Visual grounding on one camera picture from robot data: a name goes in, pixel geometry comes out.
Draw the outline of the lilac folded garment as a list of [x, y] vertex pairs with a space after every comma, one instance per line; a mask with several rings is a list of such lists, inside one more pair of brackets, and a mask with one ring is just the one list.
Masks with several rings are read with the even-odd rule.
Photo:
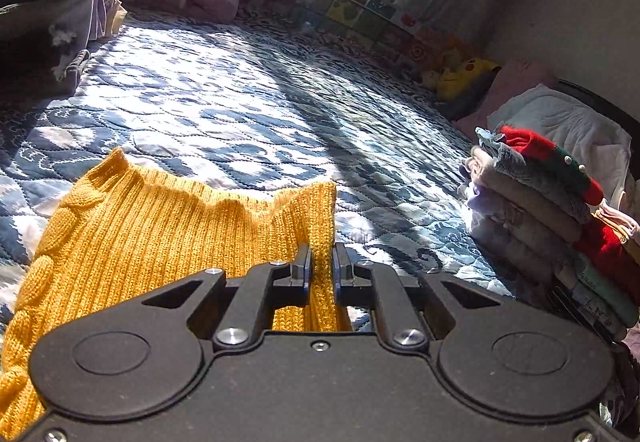
[[472, 211], [472, 239], [524, 277], [549, 285], [552, 277], [570, 287], [577, 273], [573, 251], [536, 218], [499, 193], [469, 182], [461, 188]]

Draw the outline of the red folded garment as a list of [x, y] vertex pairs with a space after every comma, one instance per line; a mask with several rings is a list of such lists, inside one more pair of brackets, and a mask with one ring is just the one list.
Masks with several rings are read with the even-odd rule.
[[573, 247], [578, 253], [585, 255], [601, 275], [625, 292], [638, 306], [639, 265], [608, 225], [592, 217], [582, 226], [580, 238]]

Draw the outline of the red green knitted garment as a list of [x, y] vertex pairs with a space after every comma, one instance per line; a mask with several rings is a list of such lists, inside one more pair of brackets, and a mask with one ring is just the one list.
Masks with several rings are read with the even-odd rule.
[[499, 132], [512, 150], [526, 161], [536, 161], [544, 169], [554, 173], [567, 188], [580, 195], [590, 206], [598, 206], [604, 200], [600, 184], [592, 179], [576, 159], [551, 140], [525, 128], [502, 125]]

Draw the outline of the teal folded garment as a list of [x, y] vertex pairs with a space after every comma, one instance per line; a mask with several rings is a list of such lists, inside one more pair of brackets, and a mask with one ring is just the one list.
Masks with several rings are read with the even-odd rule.
[[554, 275], [568, 290], [570, 298], [599, 321], [615, 340], [623, 340], [636, 325], [638, 308], [585, 255], [562, 261], [554, 268]]

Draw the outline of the colourful alphabet foam bumper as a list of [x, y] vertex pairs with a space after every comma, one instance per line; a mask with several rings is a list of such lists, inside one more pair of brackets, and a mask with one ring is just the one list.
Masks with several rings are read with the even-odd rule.
[[456, 36], [432, 30], [387, 0], [244, 0], [243, 4], [250, 11], [278, 14], [293, 28], [402, 72], [451, 70], [463, 57]]

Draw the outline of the yellow knitted sweater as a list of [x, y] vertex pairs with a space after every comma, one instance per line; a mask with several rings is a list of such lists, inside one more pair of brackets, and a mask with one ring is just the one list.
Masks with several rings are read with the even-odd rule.
[[1, 352], [2, 436], [16, 438], [43, 414], [27, 364], [44, 334], [208, 268], [242, 277], [308, 245], [310, 301], [280, 309], [273, 327], [349, 329], [331, 277], [335, 202], [332, 182], [254, 199], [131, 164], [112, 151], [64, 196], [17, 293]]

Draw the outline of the grey blue folded garment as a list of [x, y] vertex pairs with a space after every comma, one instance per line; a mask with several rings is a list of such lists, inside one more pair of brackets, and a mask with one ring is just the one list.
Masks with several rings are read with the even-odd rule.
[[495, 171], [537, 191], [581, 225], [590, 220], [587, 203], [559, 175], [536, 159], [526, 159], [509, 147], [503, 133], [493, 133], [480, 127], [475, 128], [475, 133], [480, 148], [491, 156]]

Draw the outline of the pink pillow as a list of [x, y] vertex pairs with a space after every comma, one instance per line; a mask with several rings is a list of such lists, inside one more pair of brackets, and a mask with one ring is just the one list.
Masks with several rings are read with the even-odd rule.
[[478, 109], [454, 121], [454, 127], [474, 139], [475, 128], [486, 128], [488, 116], [504, 103], [540, 84], [553, 87], [557, 81], [552, 69], [544, 63], [523, 59], [508, 60], [497, 73]]

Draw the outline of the beige folded garment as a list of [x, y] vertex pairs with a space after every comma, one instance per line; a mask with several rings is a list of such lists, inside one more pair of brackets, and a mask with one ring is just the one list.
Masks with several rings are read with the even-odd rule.
[[472, 210], [521, 233], [553, 233], [567, 244], [580, 238], [582, 225], [574, 217], [535, 189], [500, 173], [480, 147], [472, 147], [464, 167], [471, 176]]

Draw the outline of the yellow plush toy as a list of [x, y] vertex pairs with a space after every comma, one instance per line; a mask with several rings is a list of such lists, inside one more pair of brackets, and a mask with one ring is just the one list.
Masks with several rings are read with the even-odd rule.
[[450, 101], [461, 96], [484, 74], [494, 72], [500, 65], [480, 57], [463, 58], [456, 48], [446, 50], [436, 62], [439, 70], [421, 74], [422, 85], [434, 92], [439, 100]]

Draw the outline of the blue white patterned quilt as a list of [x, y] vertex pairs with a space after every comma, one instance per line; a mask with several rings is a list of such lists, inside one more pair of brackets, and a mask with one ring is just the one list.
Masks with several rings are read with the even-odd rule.
[[471, 143], [415, 84], [253, 16], [213, 25], [140, 10], [89, 51], [72, 96], [1, 102], [3, 322], [50, 214], [115, 147], [252, 196], [332, 180], [336, 237], [355, 257], [506, 293], [466, 232]]

